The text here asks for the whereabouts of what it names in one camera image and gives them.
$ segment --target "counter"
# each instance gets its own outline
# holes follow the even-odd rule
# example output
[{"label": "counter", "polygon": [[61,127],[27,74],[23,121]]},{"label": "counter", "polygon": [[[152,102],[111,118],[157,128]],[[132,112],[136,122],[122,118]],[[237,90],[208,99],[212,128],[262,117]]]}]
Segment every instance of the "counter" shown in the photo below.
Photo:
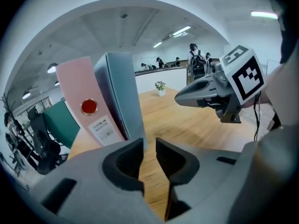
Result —
[{"label": "counter", "polygon": [[187,68],[180,66],[137,71],[135,79],[138,94],[155,90],[157,81],[162,81],[167,87],[180,91],[187,84]]}]

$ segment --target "finger hole of binder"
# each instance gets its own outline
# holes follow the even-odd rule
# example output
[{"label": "finger hole of binder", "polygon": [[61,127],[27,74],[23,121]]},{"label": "finger hole of binder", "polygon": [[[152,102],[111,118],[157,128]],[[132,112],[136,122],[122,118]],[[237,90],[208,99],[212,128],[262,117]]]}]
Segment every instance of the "finger hole of binder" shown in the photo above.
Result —
[{"label": "finger hole of binder", "polygon": [[85,115],[93,115],[98,110],[98,104],[93,99],[83,101],[81,111]]}]

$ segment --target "white arch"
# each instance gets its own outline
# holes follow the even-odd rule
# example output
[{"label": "white arch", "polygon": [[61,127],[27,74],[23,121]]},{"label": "white arch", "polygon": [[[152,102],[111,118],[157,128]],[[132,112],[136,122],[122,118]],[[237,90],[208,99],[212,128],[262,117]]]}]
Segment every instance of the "white arch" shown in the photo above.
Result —
[{"label": "white arch", "polygon": [[0,92],[7,91],[29,53],[63,24],[86,13],[119,6],[179,7],[228,40],[222,17],[209,0],[27,0],[13,18],[0,47]]}]

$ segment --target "red circle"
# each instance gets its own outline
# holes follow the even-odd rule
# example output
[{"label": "red circle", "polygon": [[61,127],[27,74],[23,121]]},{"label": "red circle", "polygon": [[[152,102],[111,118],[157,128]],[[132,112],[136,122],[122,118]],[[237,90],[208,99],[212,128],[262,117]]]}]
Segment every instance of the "red circle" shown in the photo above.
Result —
[{"label": "red circle", "polygon": [[97,111],[97,102],[92,99],[87,99],[82,103],[81,109],[85,114],[93,114]]}]

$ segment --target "black cable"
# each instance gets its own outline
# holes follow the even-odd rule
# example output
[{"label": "black cable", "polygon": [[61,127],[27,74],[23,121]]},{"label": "black cable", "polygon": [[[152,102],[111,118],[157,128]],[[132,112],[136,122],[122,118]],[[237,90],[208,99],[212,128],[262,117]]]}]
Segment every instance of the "black cable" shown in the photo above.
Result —
[{"label": "black cable", "polygon": [[257,116],[257,113],[256,113],[256,103],[258,102],[258,99],[260,98],[260,96],[261,96],[261,92],[259,92],[256,95],[255,100],[254,100],[254,104],[253,104],[254,115],[256,117],[256,133],[254,135],[254,141],[257,140],[257,132],[258,132],[258,129],[260,127],[260,120],[258,120],[258,116]]}]

